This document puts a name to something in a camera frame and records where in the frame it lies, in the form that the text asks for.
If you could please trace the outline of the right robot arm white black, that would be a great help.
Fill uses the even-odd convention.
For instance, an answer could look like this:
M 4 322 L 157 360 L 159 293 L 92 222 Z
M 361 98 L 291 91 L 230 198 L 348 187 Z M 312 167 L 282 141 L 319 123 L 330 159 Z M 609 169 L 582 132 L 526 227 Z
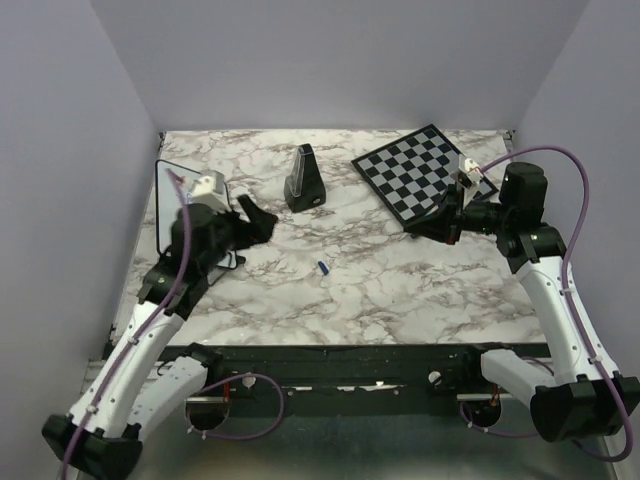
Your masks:
M 548 186 L 543 169 L 509 164 L 498 202 L 473 200 L 482 177 L 475 161 L 462 158 L 438 208 L 406 230 L 448 245 L 464 231 L 495 236 L 534 306 L 554 371 L 510 349 L 492 348 L 461 365 L 462 384 L 474 392 L 491 384 L 504 388 L 529 409 L 548 442 L 618 433 L 622 413 L 639 403 L 639 381 L 621 375 L 601 345 L 575 289 L 562 236 L 542 220 Z

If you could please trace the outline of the blue marker cap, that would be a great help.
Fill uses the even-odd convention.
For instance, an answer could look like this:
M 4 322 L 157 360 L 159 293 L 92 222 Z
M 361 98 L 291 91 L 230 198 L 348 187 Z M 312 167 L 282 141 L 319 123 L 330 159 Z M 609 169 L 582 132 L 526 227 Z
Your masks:
M 317 264 L 324 275 L 329 274 L 329 268 L 323 261 L 318 261 Z

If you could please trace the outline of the whiteboard with black frame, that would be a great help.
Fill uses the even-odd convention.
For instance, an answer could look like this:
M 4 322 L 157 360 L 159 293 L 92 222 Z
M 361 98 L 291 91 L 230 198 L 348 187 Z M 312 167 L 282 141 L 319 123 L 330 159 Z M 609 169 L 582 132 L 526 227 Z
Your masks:
M 179 177 L 180 189 L 188 203 L 191 202 L 193 184 L 199 183 L 202 177 L 209 177 L 208 183 L 211 185 L 213 197 L 224 207 L 231 208 L 230 192 L 222 172 L 211 170 L 209 173 L 202 174 L 167 160 L 157 160 L 155 165 L 155 224 L 158 254 L 163 253 L 171 243 L 170 227 L 181 207 L 167 170 L 171 170 Z

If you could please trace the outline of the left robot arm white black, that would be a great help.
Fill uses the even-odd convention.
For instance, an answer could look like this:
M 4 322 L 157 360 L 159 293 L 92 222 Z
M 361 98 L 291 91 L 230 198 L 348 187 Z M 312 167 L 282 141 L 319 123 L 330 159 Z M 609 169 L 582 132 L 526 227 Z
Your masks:
M 168 342 L 210 288 L 209 277 L 233 250 L 270 241 L 278 221 L 248 196 L 239 212 L 214 211 L 204 203 L 183 205 L 170 243 L 144 276 L 128 326 L 102 370 L 66 414 L 50 416 L 42 435 L 61 461 L 96 479 L 124 479 L 143 442 L 189 395 L 214 393 L 222 380 L 222 357 L 196 343 L 153 385 L 145 384 Z

